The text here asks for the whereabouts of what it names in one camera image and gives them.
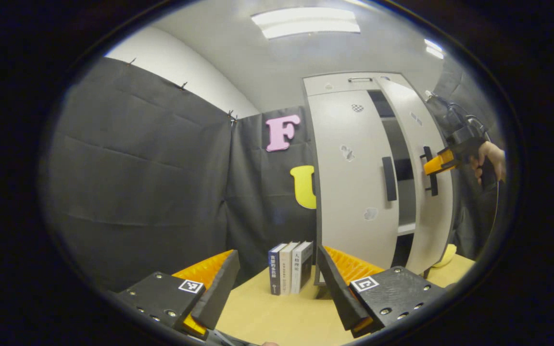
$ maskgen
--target white book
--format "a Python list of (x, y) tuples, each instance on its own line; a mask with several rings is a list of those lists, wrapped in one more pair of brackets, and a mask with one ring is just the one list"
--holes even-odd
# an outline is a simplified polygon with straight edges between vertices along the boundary
[(279, 275), (281, 276), (281, 295), (290, 294), (292, 288), (292, 250), (298, 245), (292, 241), (279, 252)]
[(304, 241), (292, 250), (292, 288), (291, 293), (298, 294), (309, 280), (312, 270), (312, 254), (314, 242)]

